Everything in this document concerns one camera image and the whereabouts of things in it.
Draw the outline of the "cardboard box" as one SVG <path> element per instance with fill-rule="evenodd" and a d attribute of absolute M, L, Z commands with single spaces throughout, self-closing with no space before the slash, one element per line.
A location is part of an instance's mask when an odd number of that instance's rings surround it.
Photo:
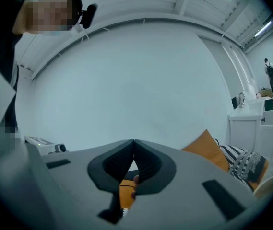
<path fill-rule="evenodd" d="M 267 88 L 261 88 L 260 91 L 257 93 L 258 98 L 262 97 L 270 97 L 273 98 L 272 90 Z"/>

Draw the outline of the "grey patterned knit throw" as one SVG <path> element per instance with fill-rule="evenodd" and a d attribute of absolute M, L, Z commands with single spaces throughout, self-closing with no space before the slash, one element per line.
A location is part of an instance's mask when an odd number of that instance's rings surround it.
<path fill-rule="evenodd" d="M 257 152 L 245 150 L 234 160 L 229 173 L 234 173 L 246 181 L 257 183 L 260 180 L 266 159 Z"/>

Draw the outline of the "white sink cabinet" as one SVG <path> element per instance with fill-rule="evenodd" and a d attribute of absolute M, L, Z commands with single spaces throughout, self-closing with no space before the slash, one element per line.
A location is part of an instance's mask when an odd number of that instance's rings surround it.
<path fill-rule="evenodd" d="M 273 152 L 273 99 L 249 100 L 229 116 L 229 145 L 270 157 Z"/>

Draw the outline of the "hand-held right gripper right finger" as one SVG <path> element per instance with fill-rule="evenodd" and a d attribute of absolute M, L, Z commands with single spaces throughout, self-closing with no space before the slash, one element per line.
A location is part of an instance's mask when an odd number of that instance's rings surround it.
<path fill-rule="evenodd" d="M 136 200 L 118 223 L 125 230 L 238 230 L 256 202 L 241 182 L 207 159 L 136 140 Z"/>

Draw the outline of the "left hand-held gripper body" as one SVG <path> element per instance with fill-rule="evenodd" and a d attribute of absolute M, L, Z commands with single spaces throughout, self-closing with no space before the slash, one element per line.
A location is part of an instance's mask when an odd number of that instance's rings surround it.
<path fill-rule="evenodd" d="M 68 152 L 63 143 L 55 144 L 39 137 L 25 136 L 24 142 L 35 145 L 38 148 L 40 155 Z"/>

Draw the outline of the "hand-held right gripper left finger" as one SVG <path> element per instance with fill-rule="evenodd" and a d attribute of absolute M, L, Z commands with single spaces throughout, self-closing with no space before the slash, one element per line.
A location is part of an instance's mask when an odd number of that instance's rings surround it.
<path fill-rule="evenodd" d="M 31 143 L 26 145 L 38 150 Z M 135 177 L 130 170 L 134 140 L 40 157 L 62 190 L 99 219 L 117 224 L 128 212 L 120 207 L 119 185 Z"/>

